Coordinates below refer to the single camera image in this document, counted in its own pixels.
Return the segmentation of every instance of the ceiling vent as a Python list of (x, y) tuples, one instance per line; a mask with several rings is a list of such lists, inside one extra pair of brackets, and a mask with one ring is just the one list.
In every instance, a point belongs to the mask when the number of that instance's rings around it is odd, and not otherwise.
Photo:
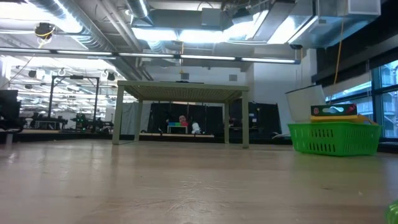
[(229, 81), (230, 82), (237, 82), (238, 81), (238, 75), (229, 75)]

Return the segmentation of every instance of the desk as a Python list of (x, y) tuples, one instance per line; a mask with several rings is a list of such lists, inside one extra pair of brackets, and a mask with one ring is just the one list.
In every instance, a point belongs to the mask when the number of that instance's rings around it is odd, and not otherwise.
[(188, 134), (188, 126), (167, 126), (167, 133), (170, 134), (172, 128), (185, 128), (185, 134)]
[[(172, 83), (172, 82), (140, 82), (118, 81), (118, 97), (114, 115), (114, 131), (112, 143), (119, 144), (120, 127), (122, 121), (122, 107), (124, 91), (138, 100), (135, 130), (139, 133), (141, 125), (142, 102), (148, 101), (179, 101), (193, 103), (223, 103), (224, 104), (224, 129), (229, 128), (229, 104), (242, 98), (242, 139), (243, 148), (249, 147), (249, 98), (248, 86), (208, 85), (198, 83)], [(224, 142), (229, 143), (229, 131), (224, 132)]]

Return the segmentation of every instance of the green basket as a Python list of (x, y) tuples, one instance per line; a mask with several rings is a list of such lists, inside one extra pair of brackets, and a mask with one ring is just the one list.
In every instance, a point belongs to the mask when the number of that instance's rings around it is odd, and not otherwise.
[(297, 152), (330, 156), (373, 155), (381, 126), (348, 122), (288, 124)]

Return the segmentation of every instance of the light fixture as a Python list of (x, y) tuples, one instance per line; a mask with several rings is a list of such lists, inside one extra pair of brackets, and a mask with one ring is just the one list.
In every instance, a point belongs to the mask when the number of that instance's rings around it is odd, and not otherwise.
[(172, 54), (119, 53), (122, 57), (174, 58)]
[(290, 38), (289, 41), (287, 41), (289, 44), (291, 44), (293, 41), (295, 41), (298, 37), (300, 37), (314, 22), (318, 20), (318, 16), (314, 16), (310, 22), (308, 22), (305, 26), (303, 26), (292, 38)]
[(114, 73), (108, 72), (108, 77), (106, 79), (108, 79), (109, 81), (114, 81), (115, 80)]
[(110, 56), (112, 52), (94, 52), (85, 50), (58, 50), (59, 54), (72, 54), (72, 55), (99, 55), (99, 56)]
[(137, 39), (146, 41), (177, 40), (174, 30), (132, 28)]
[(288, 16), (267, 41), (267, 44), (284, 44), (295, 34), (295, 31), (294, 19)]
[(276, 58), (242, 58), (242, 62), (262, 62), (262, 63), (296, 63), (296, 60), (276, 59)]
[(257, 19), (255, 19), (255, 23), (251, 29), (251, 31), (248, 32), (247, 36), (246, 36), (246, 40), (251, 39), (254, 37), (254, 35), (257, 33), (257, 31), (259, 30), (261, 24), (264, 22), (264, 20), (266, 19), (267, 15), (268, 15), (268, 10), (264, 10), (262, 12), (259, 12), (259, 15), (255, 14), (253, 15), (253, 19), (255, 17), (257, 17)]
[(0, 47), (0, 52), (12, 52), (12, 53), (32, 53), (32, 54), (49, 54), (50, 50), (44, 49), (18, 49), (9, 47)]
[(223, 41), (223, 33), (210, 30), (183, 30), (179, 40), (187, 43), (220, 43)]
[(205, 60), (235, 60), (235, 57), (207, 56), (207, 55), (181, 55), (182, 59), (205, 59)]

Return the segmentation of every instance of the wall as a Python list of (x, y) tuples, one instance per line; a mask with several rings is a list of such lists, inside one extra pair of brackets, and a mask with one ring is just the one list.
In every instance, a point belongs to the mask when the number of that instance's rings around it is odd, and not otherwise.
[[(188, 82), (200, 82), (215, 85), (245, 85), (246, 73), (241, 72), (240, 68), (202, 68), (202, 67), (183, 67), (184, 73), (189, 73)], [(147, 71), (152, 75), (155, 81), (175, 82), (181, 81), (181, 68), (159, 66), (147, 67)], [(238, 75), (237, 82), (230, 82), (229, 75)]]
[(316, 51), (310, 49), (300, 65), (254, 64), (254, 81), (250, 86), (254, 90), (253, 100), (278, 104), (283, 133), (288, 133), (287, 124), (293, 123), (285, 93), (312, 84), (311, 75), (317, 69), (316, 56)]

